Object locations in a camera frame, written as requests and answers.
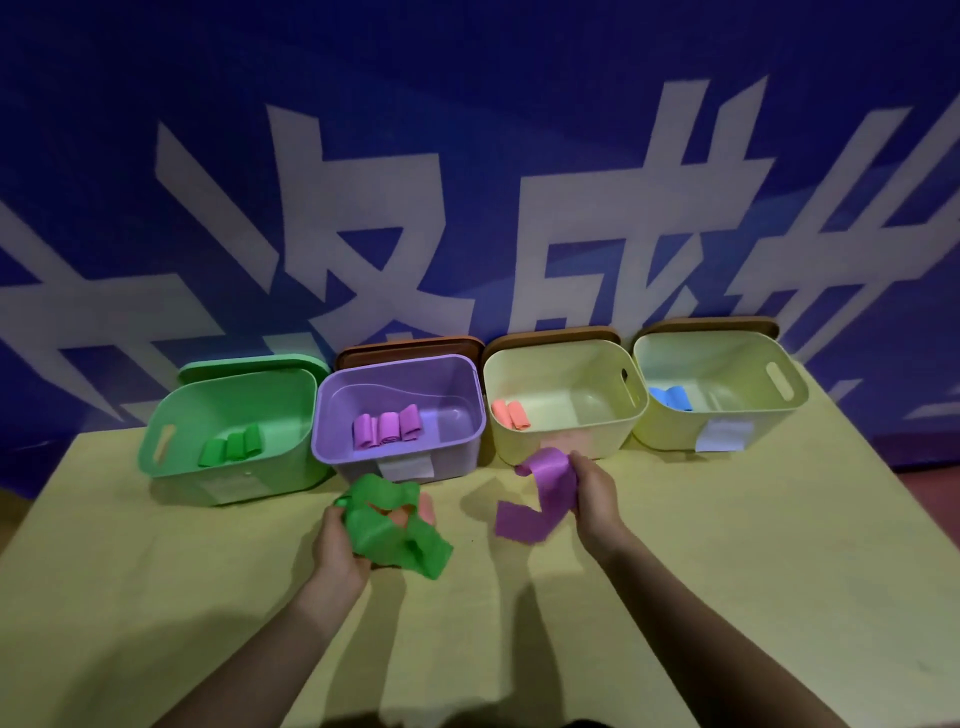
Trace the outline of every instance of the purple plastic box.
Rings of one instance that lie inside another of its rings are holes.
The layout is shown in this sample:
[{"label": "purple plastic box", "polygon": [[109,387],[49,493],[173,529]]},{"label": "purple plastic box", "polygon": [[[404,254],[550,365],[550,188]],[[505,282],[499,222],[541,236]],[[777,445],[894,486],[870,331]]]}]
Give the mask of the purple plastic box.
[{"label": "purple plastic box", "polygon": [[[419,438],[353,448],[353,421],[359,415],[379,417],[410,404],[420,411]],[[348,483],[366,473],[420,483],[466,475],[477,466],[487,426],[476,367],[459,354],[334,372],[317,391],[314,418],[314,456]]]}]

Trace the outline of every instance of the box lid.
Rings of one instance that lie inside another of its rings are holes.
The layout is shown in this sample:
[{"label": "box lid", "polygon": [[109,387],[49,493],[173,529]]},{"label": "box lid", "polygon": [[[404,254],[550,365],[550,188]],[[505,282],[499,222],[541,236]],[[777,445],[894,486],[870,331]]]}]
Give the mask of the box lid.
[{"label": "box lid", "polygon": [[615,344],[619,344],[620,334],[618,334],[613,327],[554,328],[549,331],[508,333],[506,336],[493,339],[487,345],[487,348],[483,352],[481,364],[486,364],[487,359],[497,352],[503,352],[506,349],[536,347],[541,344],[559,344],[566,341],[590,341],[593,339],[612,341]]},{"label": "box lid", "polygon": [[219,379],[221,376],[246,375],[251,372],[268,372],[276,369],[304,369],[313,375],[318,385],[330,374],[330,368],[316,356],[279,353],[195,361],[180,369],[177,378],[180,384],[192,384],[195,381]]},{"label": "box lid", "polygon": [[780,336],[780,324],[769,316],[707,316],[700,319],[666,319],[657,321],[636,333],[634,342],[648,333],[673,333],[676,331],[755,331],[769,336],[774,341]]},{"label": "box lid", "polygon": [[404,339],[347,347],[337,354],[333,368],[353,369],[388,361],[420,359],[424,356],[443,356],[456,353],[465,356],[479,370],[484,344],[474,336],[432,336],[428,339]]}]

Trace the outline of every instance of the storage box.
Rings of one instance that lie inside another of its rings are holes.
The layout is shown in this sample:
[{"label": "storage box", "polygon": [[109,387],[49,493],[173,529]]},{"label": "storage box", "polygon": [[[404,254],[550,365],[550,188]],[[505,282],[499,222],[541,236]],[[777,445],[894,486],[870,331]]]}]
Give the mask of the storage box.
[{"label": "storage box", "polygon": [[[157,407],[140,446],[138,465],[155,479],[159,499],[223,505],[305,490],[331,475],[332,470],[310,452],[316,376],[297,366],[281,368],[277,360],[282,357],[253,358],[269,359],[272,371],[229,375],[257,366],[237,359],[190,365],[183,378],[193,382],[171,392]],[[316,371],[325,374],[325,365]],[[217,372],[227,376],[216,376]],[[260,454],[200,466],[208,441],[227,439],[249,425],[259,426]]]},{"label": "storage box", "polygon": [[646,333],[634,357],[648,390],[681,386],[693,410],[651,397],[634,434],[653,449],[744,449],[809,397],[789,355],[755,330]]},{"label": "storage box", "polygon": [[[355,449],[353,421],[415,404],[423,432],[416,440]],[[377,473],[399,482],[427,483],[476,468],[487,418],[476,366],[447,354],[334,372],[317,393],[313,453],[347,482]]]},{"label": "storage box", "polygon": [[[601,338],[578,328],[569,329],[573,341],[549,331],[504,337],[516,348],[503,349],[499,339],[488,345],[488,404],[516,400],[530,420],[529,429],[516,430],[492,417],[493,442],[505,462],[517,465],[546,447],[607,457],[630,436],[647,394],[634,360],[610,340],[608,328],[597,329]],[[556,343],[538,344],[546,336]]]}]

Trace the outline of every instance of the forearm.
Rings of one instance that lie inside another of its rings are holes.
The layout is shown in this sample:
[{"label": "forearm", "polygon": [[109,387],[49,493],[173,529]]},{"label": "forearm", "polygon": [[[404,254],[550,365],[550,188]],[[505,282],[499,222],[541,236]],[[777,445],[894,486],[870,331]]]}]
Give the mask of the forearm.
[{"label": "forearm", "polygon": [[846,724],[625,531],[601,566],[703,726]]},{"label": "forearm", "polygon": [[278,726],[347,618],[354,598],[315,574],[156,728]]}]

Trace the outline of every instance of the purple rolled ribbon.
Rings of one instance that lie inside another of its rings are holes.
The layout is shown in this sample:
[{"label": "purple rolled ribbon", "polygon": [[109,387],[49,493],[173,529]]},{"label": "purple rolled ribbon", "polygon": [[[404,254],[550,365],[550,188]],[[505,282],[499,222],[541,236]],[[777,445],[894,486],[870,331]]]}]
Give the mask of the purple rolled ribbon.
[{"label": "purple rolled ribbon", "polygon": [[416,440],[423,432],[420,411],[415,404],[400,410],[400,436],[404,441]]},{"label": "purple rolled ribbon", "polygon": [[353,448],[367,449],[376,445],[376,418],[360,415],[353,421]]},{"label": "purple rolled ribbon", "polygon": [[400,439],[400,416],[396,412],[384,412],[376,426],[377,440],[380,445],[395,443]]}]

